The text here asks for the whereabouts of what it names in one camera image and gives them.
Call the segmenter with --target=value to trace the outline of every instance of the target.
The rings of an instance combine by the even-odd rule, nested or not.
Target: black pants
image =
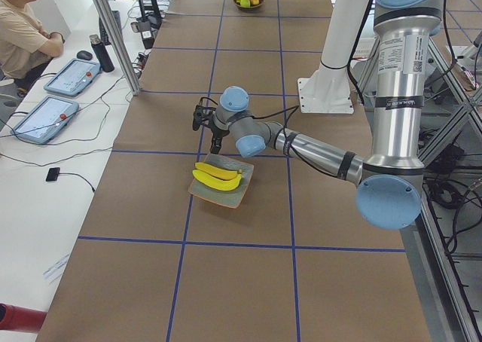
[[[25,91],[29,91],[33,84],[42,76],[42,72],[47,68],[50,61],[42,63],[27,72],[24,78],[15,78],[15,84],[19,88],[23,88]]]

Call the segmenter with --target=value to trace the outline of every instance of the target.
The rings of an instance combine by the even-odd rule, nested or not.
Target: tablet device
[[[24,117],[11,134],[19,139],[46,144],[75,116],[78,103],[56,96],[45,97]]]
[[[74,97],[82,92],[99,73],[100,63],[74,58],[45,84],[44,89]]]

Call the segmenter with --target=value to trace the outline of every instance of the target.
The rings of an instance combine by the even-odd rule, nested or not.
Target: fruit bowl
[[[251,10],[254,10],[254,9],[259,9],[260,6],[263,5],[264,3],[264,0],[259,0],[259,4],[258,5],[251,5],[249,7],[243,7],[240,3],[236,2],[236,0],[233,0],[234,4],[242,11],[251,11]]]

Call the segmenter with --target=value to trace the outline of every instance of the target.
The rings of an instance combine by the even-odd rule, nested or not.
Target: label on robot arm
[[[380,43],[378,73],[397,72],[404,68],[405,37],[387,39]]]
[[[427,35],[406,36],[404,74],[424,75],[428,52],[429,37]]]

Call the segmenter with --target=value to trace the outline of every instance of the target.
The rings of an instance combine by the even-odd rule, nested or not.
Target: bunch of bananas
[[[195,163],[193,176],[198,182],[220,191],[236,189],[243,178],[242,170],[226,170],[209,163]]]

